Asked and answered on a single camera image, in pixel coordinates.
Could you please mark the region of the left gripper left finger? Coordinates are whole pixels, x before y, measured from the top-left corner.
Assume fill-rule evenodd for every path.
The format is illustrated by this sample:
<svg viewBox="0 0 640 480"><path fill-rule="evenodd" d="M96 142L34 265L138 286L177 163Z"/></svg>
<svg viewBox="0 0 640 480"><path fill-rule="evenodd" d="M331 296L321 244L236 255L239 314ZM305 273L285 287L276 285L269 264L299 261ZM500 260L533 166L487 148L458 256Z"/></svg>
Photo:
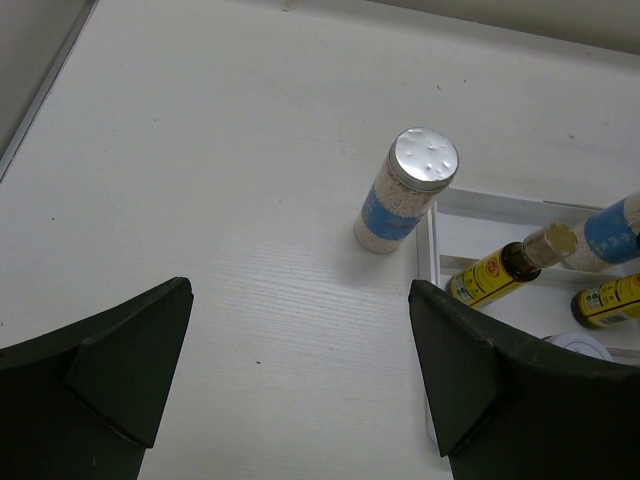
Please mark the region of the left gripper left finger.
<svg viewBox="0 0 640 480"><path fill-rule="evenodd" d="M1 351L4 479L135 479L153 448L194 295L172 278Z"/></svg>

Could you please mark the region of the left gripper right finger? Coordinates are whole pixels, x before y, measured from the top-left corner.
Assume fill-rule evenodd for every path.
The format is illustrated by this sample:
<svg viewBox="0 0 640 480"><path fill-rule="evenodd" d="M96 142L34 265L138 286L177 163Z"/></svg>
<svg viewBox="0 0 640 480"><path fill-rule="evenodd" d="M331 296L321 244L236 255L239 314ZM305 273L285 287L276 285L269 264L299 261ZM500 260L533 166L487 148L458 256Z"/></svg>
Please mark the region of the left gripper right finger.
<svg viewBox="0 0 640 480"><path fill-rule="evenodd" d="M412 283L440 454L457 479L635 479L639 370L555 346Z"/></svg>

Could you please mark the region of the spice jar white lid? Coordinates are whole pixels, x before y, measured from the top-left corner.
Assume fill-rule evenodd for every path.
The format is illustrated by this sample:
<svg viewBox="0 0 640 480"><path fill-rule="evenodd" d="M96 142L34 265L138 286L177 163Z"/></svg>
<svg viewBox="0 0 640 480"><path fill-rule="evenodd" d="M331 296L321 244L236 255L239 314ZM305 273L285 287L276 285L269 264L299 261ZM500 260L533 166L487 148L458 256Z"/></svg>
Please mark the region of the spice jar white lid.
<svg viewBox="0 0 640 480"><path fill-rule="evenodd" d="M613 362L614 358L598 340L582 332L569 331L543 337L547 343L591 358Z"/></svg>

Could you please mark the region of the small yellow bottle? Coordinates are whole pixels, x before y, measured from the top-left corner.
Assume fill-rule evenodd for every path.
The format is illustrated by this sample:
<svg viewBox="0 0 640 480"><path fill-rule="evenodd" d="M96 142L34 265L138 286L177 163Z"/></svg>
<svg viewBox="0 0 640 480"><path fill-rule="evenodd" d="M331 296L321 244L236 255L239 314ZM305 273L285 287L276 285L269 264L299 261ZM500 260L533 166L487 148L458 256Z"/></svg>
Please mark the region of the small yellow bottle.
<svg viewBox="0 0 640 480"><path fill-rule="evenodd" d="M635 273L581 290L571 300L574 319L588 329L638 320L639 284L639 274Z"/></svg>
<svg viewBox="0 0 640 480"><path fill-rule="evenodd" d="M577 246L569 227L551 223L456 273L445 291L471 308L482 308L536 280L543 270L573 255Z"/></svg>

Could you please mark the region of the small yellow bottle front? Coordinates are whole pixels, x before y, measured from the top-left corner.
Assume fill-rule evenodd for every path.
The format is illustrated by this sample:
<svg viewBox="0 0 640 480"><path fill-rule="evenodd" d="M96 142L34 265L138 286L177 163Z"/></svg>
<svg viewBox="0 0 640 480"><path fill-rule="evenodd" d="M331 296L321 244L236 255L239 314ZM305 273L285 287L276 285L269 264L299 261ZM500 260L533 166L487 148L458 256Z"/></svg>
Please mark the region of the small yellow bottle front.
<svg viewBox="0 0 640 480"><path fill-rule="evenodd" d="M639 274L635 273L581 290L571 300L574 319L588 329L638 320L639 284Z"/></svg>

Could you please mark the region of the tall jar blue label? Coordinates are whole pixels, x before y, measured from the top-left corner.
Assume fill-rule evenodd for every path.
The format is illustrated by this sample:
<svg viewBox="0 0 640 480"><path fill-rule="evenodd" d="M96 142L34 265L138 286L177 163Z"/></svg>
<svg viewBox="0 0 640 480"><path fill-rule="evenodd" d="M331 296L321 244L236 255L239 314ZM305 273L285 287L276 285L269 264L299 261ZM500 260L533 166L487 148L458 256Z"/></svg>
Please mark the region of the tall jar blue label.
<svg viewBox="0 0 640 480"><path fill-rule="evenodd" d="M601 272L639 257L639 192L619 200L575 226L574 254L564 263L572 270Z"/></svg>
<svg viewBox="0 0 640 480"><path fill-rule="evenodd" d="M375 254L396 251L458 169L458 151L445 135L427 127L401 132L354 222L358 243Z"/></svg>

